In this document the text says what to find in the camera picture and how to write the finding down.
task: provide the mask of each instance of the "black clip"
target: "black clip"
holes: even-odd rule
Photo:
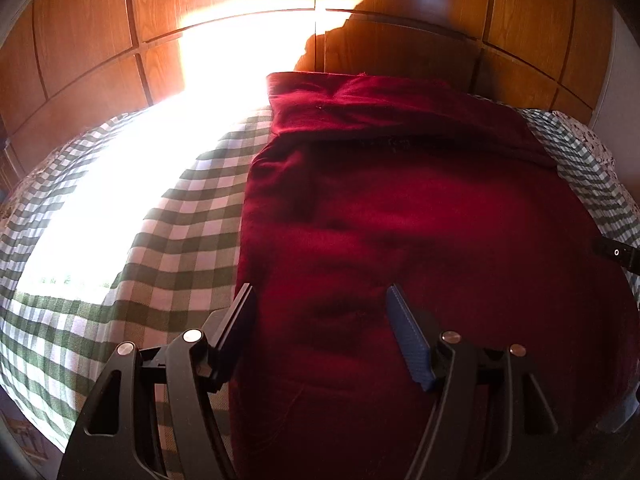
[[[402,318],[397,312],[404,309],[409,313]],[[578,478],[570,438],[559,429],[523,346],[512,345],[505,351],[478,349],[457,332],[443,332],[427,311],[412,309],[396,285],[388,290],[387,310],[412,378],[424,382],[419,373],[422,364],[416,361],[426,357],[431,360],[427,370],[433,370],[430,386],[440,389],[405,480],[460,478],[479,384],[488,384],[493,395],[484,451],[474,464],[477,478]],[[411,330],[406,330],[409,322]],[[418,348],[415,340],[427,341],[429,351],[413,351]]]
[[[635,247],[601,236],[594,248],[596,254],[613,260],[633,274],[640,274],[640,258]]]
[[[200,330],[156,348],[118,345],[82,407],[58,480],[165,480],[154,398],[154,385],[163,383],[185,478],[235,479],[207,393],[231,378],[256,308],[245,283]]]

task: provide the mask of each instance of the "wooden headboard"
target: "wooden headboard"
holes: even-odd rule
[[[0,49],[0,187],[112,116],[276,70],[439,78],[587,123],[611,20],[610,0],[33,0]]]

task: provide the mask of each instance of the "bed sheet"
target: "bed sheet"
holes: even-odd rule
[[[639,246],[637,206],[604,152],[565,116],[519,112],[600,231]],[[0,386],[61,450],[119,342],[165,344],[232,299],[244,184],[271,110],[225,130],[193,116],[158,105],[109,121],[55,153],[14,200],[0,237]],[[627,278],[638,301],[640,278]],[[228,437],[225,393],[212,403]],[[178,470],[163,402],[158,417]]]

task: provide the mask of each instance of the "red blanket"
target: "red blanket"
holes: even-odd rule
[[[385,290],[476,346],[526,346],[577,433],[628,388],[638,311],[598,229],[510,108],[429,82],[282,73],[242,210],[258,294],[230,386],[245,479],[400,479],[432,394]]]

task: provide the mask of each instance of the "white wall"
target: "white wall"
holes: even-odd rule
[[[616,158],[616,172],[640,202],[640,46],[614,11],[609,69],[590,124]]]

